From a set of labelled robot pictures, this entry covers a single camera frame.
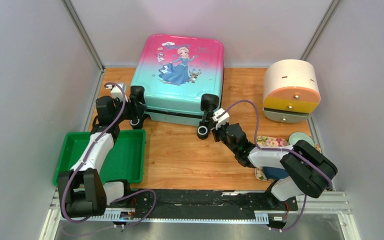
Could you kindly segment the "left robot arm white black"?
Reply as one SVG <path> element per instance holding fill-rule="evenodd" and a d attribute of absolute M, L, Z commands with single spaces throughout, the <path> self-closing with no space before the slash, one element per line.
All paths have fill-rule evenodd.
<path fill-rule="evenodd" d="M 70 170 L 57 177 L 61 214 L 73 223 L 103 215 L 110 204 L 125 208 L 133 201 L 127 180 L 103 183 L 100 172 L 117 141 L 120 122 L 141 123 L 147 107 L 134 96 L 103 96 L 95 103 L 97 115 L 86 149 Z"/>

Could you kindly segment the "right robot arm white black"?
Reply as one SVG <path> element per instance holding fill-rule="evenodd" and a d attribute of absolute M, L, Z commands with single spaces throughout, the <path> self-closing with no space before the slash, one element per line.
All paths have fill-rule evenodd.
<path fill-rule="evenodd" d="M 263 194 L 266 205 L 279 209 L 287 200 L 306 195 L 319 198 L 332 187 L 338 168 L 305 140 L 283 147 L 261 147 L 248 140 L 239 124 L 214 125 L 215 142 L 222 142 L 245 168 L 285 170 L 287 177 L 276 179 Z"/>

